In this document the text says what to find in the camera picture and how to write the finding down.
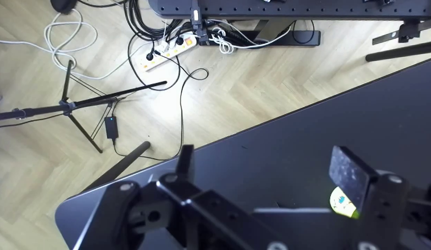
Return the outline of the yellow cup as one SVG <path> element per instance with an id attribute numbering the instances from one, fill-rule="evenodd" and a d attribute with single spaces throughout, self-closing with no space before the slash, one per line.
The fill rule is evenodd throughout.
<path id="1" fill-rule="evenodd" d="M 345 193 L 336 187 L 330 196 L 331 208 L 339 215 L 357 219 L 359 217 L 356 206 L 345 195 Z"/>

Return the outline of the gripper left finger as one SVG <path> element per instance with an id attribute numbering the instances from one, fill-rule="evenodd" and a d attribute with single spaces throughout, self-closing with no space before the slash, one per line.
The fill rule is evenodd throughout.
<path id="1" fill-rule="evenodd" d="M 183 250 L 286 250 L 283 238 L 218 193 L 192 183 L 194 147 L 183 146 L 175 171 L 140 186 L 108 185 L 73 250 L 140 250 L 165 229 Z"/>

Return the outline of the black power adapter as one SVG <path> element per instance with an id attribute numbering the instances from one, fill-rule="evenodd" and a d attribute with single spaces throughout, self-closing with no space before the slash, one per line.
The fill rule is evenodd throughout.
<path id="1" fill-rule="evenodd" d="M 104 118 L 106 136 L 108 139 L 115 141 L 118 137 L 117 118 L 115 116 L 107 116 Z"/>

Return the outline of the black round foot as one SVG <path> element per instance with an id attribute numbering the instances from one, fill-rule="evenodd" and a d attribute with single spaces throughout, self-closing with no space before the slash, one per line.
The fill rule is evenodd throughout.
<path id="1" fill-rule="evenodd" d="M 52 8 L 61 14 L 70 13 L 76 6 L 78 0 L 50 0 Z"/>

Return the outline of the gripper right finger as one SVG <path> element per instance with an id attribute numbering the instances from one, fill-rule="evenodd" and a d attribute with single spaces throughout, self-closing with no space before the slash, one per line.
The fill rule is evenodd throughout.
<path id="1" fill-rule="evenodd" d="M 431 184 L 422 189 L 380 174 L 344 146 L 333 147 L 329 176 L 356 207 L 355 250 L 410 250 L 400 242 L 403 229 L 431 247 Z"/>

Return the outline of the white power strip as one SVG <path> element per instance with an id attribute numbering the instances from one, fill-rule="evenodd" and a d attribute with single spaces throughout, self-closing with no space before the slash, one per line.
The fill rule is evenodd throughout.
<path id="1" fill-rule="evenodd" d="M 147 51 L 145 55 L 139 56 L 139 58 L 137 58 L 135 61 L 135 65 L 139 70 L 148 72 L 153 70 L 155 67 L 160 66 L 161 64 L 169 62 L 176 56 L 182 55 L 185 52 L 192 50 L 197 45 L 198 41 L 196 35 L 194 35 L 192 32 L 187 32 L 179 35 L 167 45 L 166 42 L 162 42 L 160 45 L 157 45 L 153 52 L 153 59 L 147 59 L 147 54 L 149 51 Z"/>

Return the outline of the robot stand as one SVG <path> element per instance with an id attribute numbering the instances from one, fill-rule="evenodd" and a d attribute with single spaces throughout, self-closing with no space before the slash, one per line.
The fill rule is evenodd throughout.
<path id="1" fill-rule="evenodd" d="M 431 28 L 431 0 L 148 0 L 164 19 L 190 19 L 200 8 L 205 19 L 381 20 L 417 22 Z"/>

